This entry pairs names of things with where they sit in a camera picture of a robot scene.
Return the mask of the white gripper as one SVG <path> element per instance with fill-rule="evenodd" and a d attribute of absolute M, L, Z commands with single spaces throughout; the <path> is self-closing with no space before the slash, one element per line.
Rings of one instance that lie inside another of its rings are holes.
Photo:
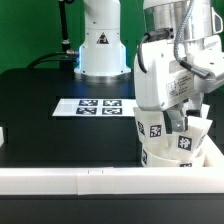
<path fill-rule="evenodd" d="M 188 129 L 188 119 L 183 104 L 175 103 L 168 97 L 167 82 L 178 71 L 185 70 L 175 60 L 174 44 L 168 40 L 144 43 L 142 46 L 143 63 L 147 70 L 142 72 L 138 60 L 134 63 L 134 86 L 137 105 L 145 111 L 164 111 L 166 131 L 184 132 Z M 221 39 L 213 35 L 193 42 L 180 43 L 179 55 L 193 65 L 193 59 L 205 50 L 222 51 Z M 204 100 L 203 93 L 197 93 L 188 99 L 188 116 L 201 116 Z"/>

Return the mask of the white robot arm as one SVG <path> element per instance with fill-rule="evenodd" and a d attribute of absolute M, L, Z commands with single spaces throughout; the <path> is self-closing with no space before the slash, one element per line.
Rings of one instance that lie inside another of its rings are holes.
<path fill-rule="evenodd" d="M 93 82 L 128 73 L 120 42 L 119 0 L 84 0 L 85 40 L 77 76 Z M 223 21 L 211 0 L 144 0 L 146 33 L 134 60 L 137 119 L 167 113 L 183 132 L 203 95 L 224 85 Z"/>

